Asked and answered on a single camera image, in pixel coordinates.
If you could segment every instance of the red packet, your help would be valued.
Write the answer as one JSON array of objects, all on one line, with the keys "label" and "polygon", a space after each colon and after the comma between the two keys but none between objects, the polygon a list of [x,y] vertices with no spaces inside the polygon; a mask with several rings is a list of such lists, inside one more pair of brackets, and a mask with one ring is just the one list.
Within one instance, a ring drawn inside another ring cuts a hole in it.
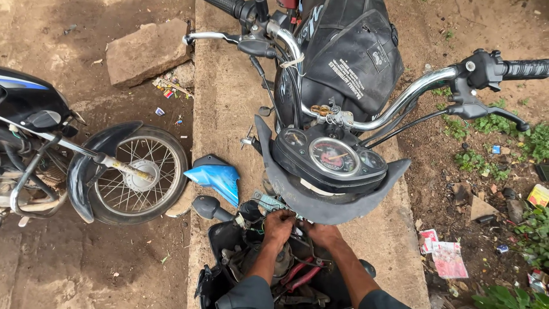
[{"label": "red packet", "polygon": [[433,261],[436,271],[443,279],[469,278],[459,242],[433,242]]},{"label": "red packet", "polygon": [[420,231],[419,233],[425,237],[425,243],[421,246],[421,254],[433,252],[433,241],[439,241],[435,229]]}]

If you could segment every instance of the tire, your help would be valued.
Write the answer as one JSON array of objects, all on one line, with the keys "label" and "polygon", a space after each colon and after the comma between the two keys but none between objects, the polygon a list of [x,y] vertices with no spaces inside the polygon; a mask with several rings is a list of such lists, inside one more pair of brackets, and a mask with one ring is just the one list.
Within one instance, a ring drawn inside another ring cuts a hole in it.
[{"label": "tire", "polygon": [[174,161],[178,160],[179,166],[181,167],[181,172],[177,177],[178,185],[175,187],[170,197],[166,201],[163,201],[162,205],[160,205],[158,208],[148,213],[145,213],[143,215],[133,215],[133,216],[125,216],[109,209],[109,207],[107,207],[103,203],[102,198],[99,196],[99,193],[97,192],[97,187],[98,187],[97,184],[92,186],[88,194],[89,201],[90,201],[95,219],[103,223],[107,223],[110,225],[117,225],[117,226],[126,226],[126,225],[145,223],[165,213],[168,209],[170,209],[173,206],[173,204],[177,202],[177,200],[181,197],[183,193],[183,189],[185,188],[185,185],[187,183],[187,177],[183,175],[183,172],[188,170],[189,165],[188,165],[187,155],[185,154],[185,150],[183,149],[183,146],[181,146],[181,143],[167,131],[152,125],[142,126],[135,133],[129,136],[126,139],[126,141],[128,139],[141,137],[141,136],[155,137],[157,139],[162,140],[164,143],[168,144],[170,147],[173,148],[174,151],[171,153],[172,154],[175,153]]}]

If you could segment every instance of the fuel gauge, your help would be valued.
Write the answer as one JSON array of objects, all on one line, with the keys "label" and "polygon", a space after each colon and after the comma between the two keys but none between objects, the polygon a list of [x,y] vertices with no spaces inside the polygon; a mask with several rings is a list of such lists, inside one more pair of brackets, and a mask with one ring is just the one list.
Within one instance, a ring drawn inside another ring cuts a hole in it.
[{"label": "fuel gauge", "polygon": [[284,132],[284,140],[294,146],[303,146],[307,142],[307,137],[301,131],[289,129]]}]

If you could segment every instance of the hub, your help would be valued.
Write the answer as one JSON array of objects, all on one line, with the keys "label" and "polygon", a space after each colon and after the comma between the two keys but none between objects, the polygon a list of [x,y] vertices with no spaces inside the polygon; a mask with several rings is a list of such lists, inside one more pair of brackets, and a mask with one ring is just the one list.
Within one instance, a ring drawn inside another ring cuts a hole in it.
[{"label": "hub", "polygon": [[142,172],[149,173],[154,177],[154,181],[150,183],[137,176],[125,174],[124,183],[133,191],[137,191],[137,192],[149,191],[158,183],[160,179],[160,168],[153,161],[140,159],[137,161],[133,161],[130,164],[130,166],[133,168],[137,168]]}]

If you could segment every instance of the front fender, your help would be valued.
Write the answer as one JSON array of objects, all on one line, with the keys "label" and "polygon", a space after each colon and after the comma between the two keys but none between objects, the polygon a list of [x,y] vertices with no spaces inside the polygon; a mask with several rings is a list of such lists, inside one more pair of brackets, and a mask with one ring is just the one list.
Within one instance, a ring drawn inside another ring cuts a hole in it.
[{"label": "front fender", "polygon": [[[142,121],[115,124],[92,135],[83,147],[108,156],[116,156],[118,144],[143,126]],[[67,191],[76,212],[87,223],[93,222],[92,206],[89,202],[89,186],[86,184],[96,175],[98,165],[91,157],[77,153],[69,164]]]}]

